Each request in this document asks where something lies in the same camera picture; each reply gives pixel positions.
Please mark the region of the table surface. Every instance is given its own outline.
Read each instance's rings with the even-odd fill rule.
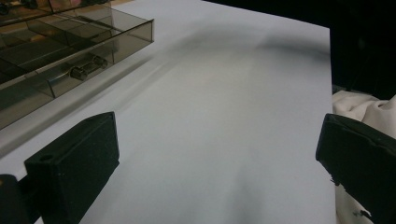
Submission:
[[[327,28],[198,0],[115,8],[155,19],[155,42],[2,130],[0,147],[18,147],[1,173],[22,178],[30,155],[115,111],[120,166],[82,224],[335,223],[315,161]]]

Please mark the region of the black object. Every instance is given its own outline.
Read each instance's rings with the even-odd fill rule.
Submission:
[[[39,213],[46,224],[77,224],[119,165],[119,156],[114,113],[84,119],[25,161],[28,176],[9,187],[21,197],[2,198],[1,204],[15,203],[29,223]],[[6,196],[1,191],[0,198]],[[12,221],[1,223],[27,223]]]
[[[354,119],[326,115],[316,155],[378,224],[396,223],[396,140]]]
[[[20,187],[13,175],[0,175],[0,223],[29,223]]]
[[[380,99],[396,94],[394,0],[205,0],[330,28],[332,83]]]

